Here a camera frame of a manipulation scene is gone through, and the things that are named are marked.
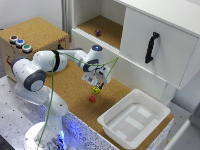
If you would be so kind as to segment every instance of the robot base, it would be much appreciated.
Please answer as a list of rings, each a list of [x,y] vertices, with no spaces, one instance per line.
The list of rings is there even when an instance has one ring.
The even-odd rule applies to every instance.
[[[38,132],[40,131],[40,129],[43,127],[44,124],[45,122],[40,122],[38,124],[35,124],[26,132],[24,138],[24,150],[55,150],[55,147],[52,148],[49,148],[48,146],[43,148],[38,147],[38,144],[34,140],[34,138],[37,136]],[[66,147],[65,150],[67,149],[70,143],[68,134],[69,134],[68,132],[65,132],[65,139],[64,139]]]

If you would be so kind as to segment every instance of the black cap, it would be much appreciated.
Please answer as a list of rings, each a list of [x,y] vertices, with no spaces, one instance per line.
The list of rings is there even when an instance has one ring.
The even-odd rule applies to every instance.
[[[103,48],[101,46],[99,46],[99,45],[93,45],[92,46],[92,50],[94,50],[94,51],[102,51]]]

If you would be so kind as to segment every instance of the red ball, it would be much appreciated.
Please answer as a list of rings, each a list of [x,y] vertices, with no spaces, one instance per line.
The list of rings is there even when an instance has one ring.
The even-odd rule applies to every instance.
[[[95,100],[96,100],[96,97],[94,95],[90,95],[89,101],[93,103],[95,102]]]

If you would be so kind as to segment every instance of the white plastic bin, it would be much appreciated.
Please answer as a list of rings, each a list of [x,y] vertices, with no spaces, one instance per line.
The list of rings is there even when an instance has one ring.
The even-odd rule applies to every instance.
[[[169,113],[169,108],[136,89],[102,114],[98,122],[122,147],[135,149]]]

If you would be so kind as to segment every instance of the yellow object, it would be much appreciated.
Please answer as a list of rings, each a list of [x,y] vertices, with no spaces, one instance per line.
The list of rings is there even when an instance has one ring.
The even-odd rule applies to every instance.
[[[93,87],[93,92],[97,94],[100,92],[100,89],[98,87]]]

